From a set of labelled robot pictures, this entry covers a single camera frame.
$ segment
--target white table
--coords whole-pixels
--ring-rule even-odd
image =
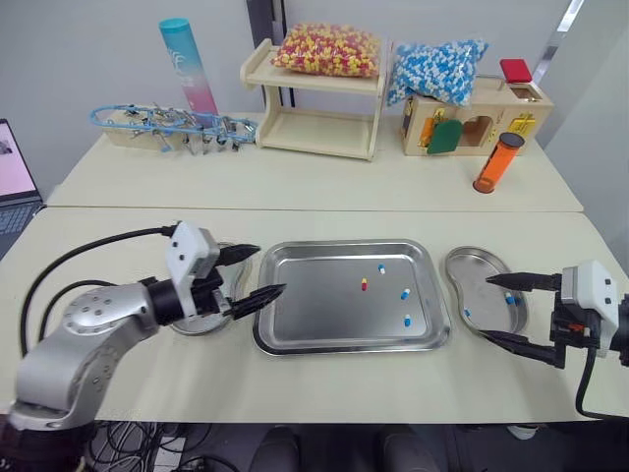
[[[443,258],[455,247],[476,245],[503,258],[513,270],[545,273],[598,259],[618,280],[619,290],[629,292],[629,279],[579,213],[48,208],[0,263],[0,405],[6,408],[14,395],[18,313],[41,268],[87,241],[180,218],[207,227],[219,241],[260,244],[262,252],[290,240],[416,240],[438,265],[451,337],[430,352],[272,357],[256,348],[251,318],[202,337],[164,328],[123,359],[101,418],[275,423],[579,420],[583,418],[574,409],[574,398],[585,353],[569,349],[561,371],[513,356],[471,334],[456,313]],[[150,236],[63,265],[35,297],[31,338],[43,307],[62,286],[93,277],[117,283],[164,277],[165,248],[164,238]],[[260,259],[255,258],[248,289],[257,285]],[[548,344],[552,296],[535,292],[527,301],[530,321],[525,334]],[[597,360],[586,408],[629,414],[629,370],[617,357],[611,353]]]
[[[399,117],[382,120],[372,163],[254,146],[207,155],[185,150],[161,153],[116,147],[102,136],[47,203],[54,207],[583,210],[537,142],[513,161],[492,194],[483,195],[472,182],[486,156],[404,155],[399,126]]]

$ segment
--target cylindrical bottle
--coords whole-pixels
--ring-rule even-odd
[[[493,192],[518,149],[524,145],[524,138],[515,133],[502,133],[498,138],[485,167],[474,181],[474,188],[484,194]]]
[[[170,18],[160,22],[159,29],[190,108],[197,113],[217,115],[190,22],[185,18]]]

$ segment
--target robotic arm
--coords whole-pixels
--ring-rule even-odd
[[[531,343],[525,336],[510,332],[485,330],[490,342],[518,356],[546,362],[558,369],[565,367],[566,346],[586,348],[588,356],[576,397],[576,409],[596,419],[620,419],[583,409],[590,375],[598,357],[608,351],[620,353],[620,364],[629,367],[629,295],[618,304],[616,282],[597,261],[567,267],[562,273],[502,273],[489,277],[489,283],[509,290],[554,292],[550,320],[552,346]]]
[[[194,317],[237,320],[272,302],[284,285],[263,287],[239,301],[220,290],[216,268],[257,251],[252,245],[221,249],[208,231],[180,222],[166,252],[170,279],[96,288],[76,298],[60,325],[19,367],[17,399],[2,432],[0,455],[24,451],[25,434],[49,441],[50,433],[57,433],[67,442],[69,435],[59,433],[71,436],[89,427],[121,358],[160,326]]]

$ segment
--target wooden rack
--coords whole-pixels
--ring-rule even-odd
[[[377,77],[314,76],[273,66],[271,58],[277,49],[270,39],[265,39],[240,70],[241,82],[247,89],[263,86],[266,95],[264,118],[257,127],[257,145],[372,160],[384,97],[386,57],[380,58]],[[280,87],[369,95],[374,97],[374,113],[358,115],[283,107]]]

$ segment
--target pink and blue bottle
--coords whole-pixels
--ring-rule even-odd
[[[185,18],[170,18],[160,22],[159,29],[190,108],[196,113],[217,115],[190,22]]]

